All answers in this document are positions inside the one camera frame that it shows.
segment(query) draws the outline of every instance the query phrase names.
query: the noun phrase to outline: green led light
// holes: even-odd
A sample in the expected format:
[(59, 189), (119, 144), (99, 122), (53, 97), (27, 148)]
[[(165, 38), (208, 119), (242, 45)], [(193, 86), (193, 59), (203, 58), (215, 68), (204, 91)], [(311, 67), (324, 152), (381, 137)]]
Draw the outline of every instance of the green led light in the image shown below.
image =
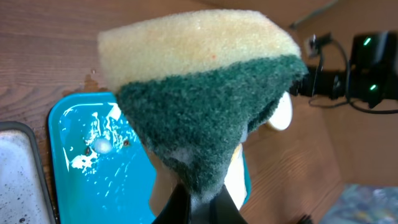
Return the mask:
[(371, 41), (370, 37), (366, 38), (365, 42), (363, 42), (363, 45), (366, 46), (370, 41)]
[(371, 86), (371, 90), (375, 90), (375, 89), (377, 89), (377, 85)]

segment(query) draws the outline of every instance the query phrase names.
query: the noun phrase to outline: yellow sponge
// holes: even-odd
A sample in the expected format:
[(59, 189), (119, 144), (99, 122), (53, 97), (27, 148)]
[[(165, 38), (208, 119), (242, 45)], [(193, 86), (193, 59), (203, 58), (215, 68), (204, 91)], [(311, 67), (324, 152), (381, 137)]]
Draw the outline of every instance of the yellow sponge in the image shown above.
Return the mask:
[(129, 82), (204, 72), (254, 58), (300, 57), (290, 35), (256, 11), (175, 14), (102, 32), (98, 42), (112, 91)]

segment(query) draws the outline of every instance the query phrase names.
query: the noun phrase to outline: sponge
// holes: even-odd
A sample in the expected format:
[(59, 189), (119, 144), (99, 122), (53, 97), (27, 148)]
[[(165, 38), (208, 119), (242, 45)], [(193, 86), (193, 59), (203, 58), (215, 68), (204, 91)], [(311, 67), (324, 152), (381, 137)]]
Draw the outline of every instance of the sponge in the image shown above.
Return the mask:
[(102, 32), (108, 87), (144, 147), (199, 203), (222, 188), (235, 148), (307, 72), (259, 12), (186, 12)]

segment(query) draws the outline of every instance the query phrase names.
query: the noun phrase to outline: blue plastic dish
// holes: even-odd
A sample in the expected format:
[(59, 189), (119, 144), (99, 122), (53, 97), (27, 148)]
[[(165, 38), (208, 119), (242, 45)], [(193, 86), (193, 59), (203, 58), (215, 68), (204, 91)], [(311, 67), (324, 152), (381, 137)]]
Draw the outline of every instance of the blue plastic dish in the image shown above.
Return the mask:
[[(156, 171), (112, 93), (60, 100), (50, 112), (49, 133), (61, 224), (154, 221), (148, 201)], [(112, 151), (97, 154), (97, 139), (107, 139)], [(244, 166), (246, 203), (251, 183)]]

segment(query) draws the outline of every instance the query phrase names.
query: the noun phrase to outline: metal tray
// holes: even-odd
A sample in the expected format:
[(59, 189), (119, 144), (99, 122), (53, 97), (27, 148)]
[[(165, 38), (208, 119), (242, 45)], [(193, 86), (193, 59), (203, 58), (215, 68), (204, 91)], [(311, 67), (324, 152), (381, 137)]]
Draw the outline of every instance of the metal tray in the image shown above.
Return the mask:
[(55, 224), (39, 150), (32, 130), (0, 123), (0, 222)]

